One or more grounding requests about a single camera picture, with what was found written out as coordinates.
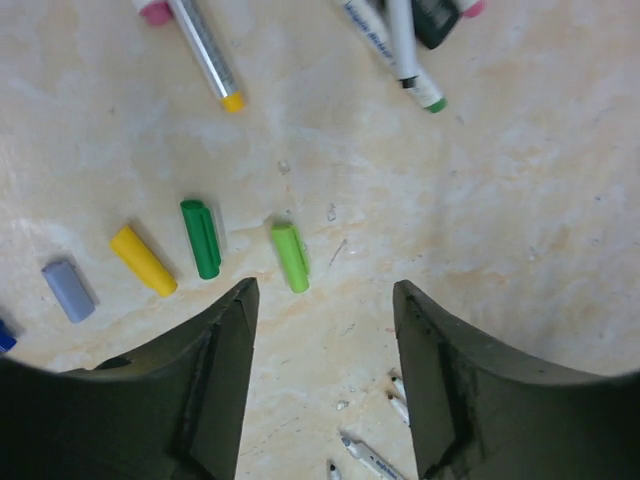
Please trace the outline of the light green capped marker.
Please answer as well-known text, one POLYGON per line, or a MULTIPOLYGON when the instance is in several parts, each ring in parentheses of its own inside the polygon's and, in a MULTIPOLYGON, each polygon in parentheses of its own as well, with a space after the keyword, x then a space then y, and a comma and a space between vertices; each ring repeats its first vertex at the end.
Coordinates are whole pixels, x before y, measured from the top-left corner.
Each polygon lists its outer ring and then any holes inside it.
POLYGON ((401 377, 392 374, 390 377, 390 380, 393 384, 393 387, 395 389, 395 396, 401 400, 403 403, 406 402, 406 391, 405 391, 405 386, 404 386, 404 382, 402 380, 401 377))

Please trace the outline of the yellow capped white marker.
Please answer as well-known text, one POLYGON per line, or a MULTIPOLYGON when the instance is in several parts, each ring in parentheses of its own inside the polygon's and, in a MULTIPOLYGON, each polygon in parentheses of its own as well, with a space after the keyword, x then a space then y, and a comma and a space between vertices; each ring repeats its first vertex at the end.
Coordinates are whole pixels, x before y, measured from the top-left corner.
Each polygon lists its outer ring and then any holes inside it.
POLYGON ((409 412, 408 412, 408 408, 404 404, 404 402, 400 398, 396 397, 393 394, 388 394, 387 395, 387 399, 389 400, 389 404, 392 406, 392 408, 400 416, 400 418, 402 419, 403 423, 405 425, 409 426, 410 425, 409 412))

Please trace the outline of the light green marker cap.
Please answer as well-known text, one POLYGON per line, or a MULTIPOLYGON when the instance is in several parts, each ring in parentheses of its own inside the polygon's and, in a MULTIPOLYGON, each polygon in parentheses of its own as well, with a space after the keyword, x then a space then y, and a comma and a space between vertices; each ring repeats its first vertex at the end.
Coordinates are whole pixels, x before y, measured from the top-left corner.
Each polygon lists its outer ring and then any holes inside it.
POLYGON ((310 266, 297 227, 293 224, 274 224, 272 239, 285 278, 294 293, 309 288, 310 266))

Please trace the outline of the pink capped marker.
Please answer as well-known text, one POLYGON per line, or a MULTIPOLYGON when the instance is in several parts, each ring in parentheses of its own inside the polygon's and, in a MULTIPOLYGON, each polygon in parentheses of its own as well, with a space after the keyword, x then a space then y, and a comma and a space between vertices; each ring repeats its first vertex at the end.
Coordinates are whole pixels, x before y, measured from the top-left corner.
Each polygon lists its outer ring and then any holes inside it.
POLYGON ((165 0, 132 0, 140 17, 151 26, 161 26, 173 19, 169 3, 165 0))

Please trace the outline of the grey blue marker cap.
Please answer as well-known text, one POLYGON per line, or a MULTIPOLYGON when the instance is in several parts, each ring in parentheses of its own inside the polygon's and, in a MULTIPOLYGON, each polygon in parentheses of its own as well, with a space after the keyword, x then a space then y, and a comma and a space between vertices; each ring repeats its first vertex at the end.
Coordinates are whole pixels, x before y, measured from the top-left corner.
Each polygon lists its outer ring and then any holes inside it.
POLYGON ((42 275, 71 323, 80 323, 95 311, 94 301, 67 260, 49 263, 42 275))

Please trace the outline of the yellow marker cap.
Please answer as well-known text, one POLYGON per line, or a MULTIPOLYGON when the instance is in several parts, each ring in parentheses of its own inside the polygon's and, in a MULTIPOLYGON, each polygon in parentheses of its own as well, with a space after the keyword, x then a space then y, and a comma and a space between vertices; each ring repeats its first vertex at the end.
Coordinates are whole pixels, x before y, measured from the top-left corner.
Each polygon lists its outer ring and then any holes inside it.
POLYGON ((129 225, 115 234, 110 247, 145 286, 161 297, 169 297, 177 290, 175 278, 129 225))

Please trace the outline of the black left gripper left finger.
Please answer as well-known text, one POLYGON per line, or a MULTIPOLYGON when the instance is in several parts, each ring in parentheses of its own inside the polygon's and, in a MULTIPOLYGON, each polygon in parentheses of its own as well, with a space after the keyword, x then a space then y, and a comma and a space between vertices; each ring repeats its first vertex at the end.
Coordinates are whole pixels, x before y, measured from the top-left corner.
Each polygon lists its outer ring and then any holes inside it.
POLYGON ((1 361, 5 479, 231 479, 259 307, 241 280, 198 315, 92 370, 1 361))

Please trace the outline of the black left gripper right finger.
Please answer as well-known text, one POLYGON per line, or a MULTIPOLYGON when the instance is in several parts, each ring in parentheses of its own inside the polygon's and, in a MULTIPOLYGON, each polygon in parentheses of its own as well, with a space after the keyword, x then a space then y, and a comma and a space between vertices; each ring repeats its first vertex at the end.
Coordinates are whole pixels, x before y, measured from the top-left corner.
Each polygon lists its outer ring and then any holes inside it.
POLYGON ((639 376, 599 376, 513 348, 412 282, 393 309, 422 479, 635 479, 639 376))

